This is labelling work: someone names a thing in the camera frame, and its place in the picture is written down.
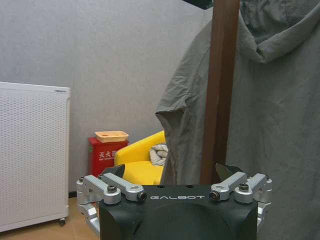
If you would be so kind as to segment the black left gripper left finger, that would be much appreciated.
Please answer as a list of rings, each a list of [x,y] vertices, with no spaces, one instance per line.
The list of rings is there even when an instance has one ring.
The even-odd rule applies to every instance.
[[[122,196],[126,200],[142,203],[147,193],[142,185],[133,184],[118,174],[125,171],[122,164],[118,167],[106,168],[99,176],[86,175],[76,182],[78,211],[84,215],[85,221],[97,237],[100,236],[100,220],[93,203],[103,202],[107,205],[119,204]]]

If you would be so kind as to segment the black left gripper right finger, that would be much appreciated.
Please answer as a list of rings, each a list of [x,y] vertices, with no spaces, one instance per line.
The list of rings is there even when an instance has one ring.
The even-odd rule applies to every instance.
[[[272,204],[272,179],[261,173],[250,176],[240,168],[215,164],[220,183],[212,184],[209,198],[214,202],[226,201],[234,193],[234,199],[240,204],[257,201],[257,227],[262,227]]]

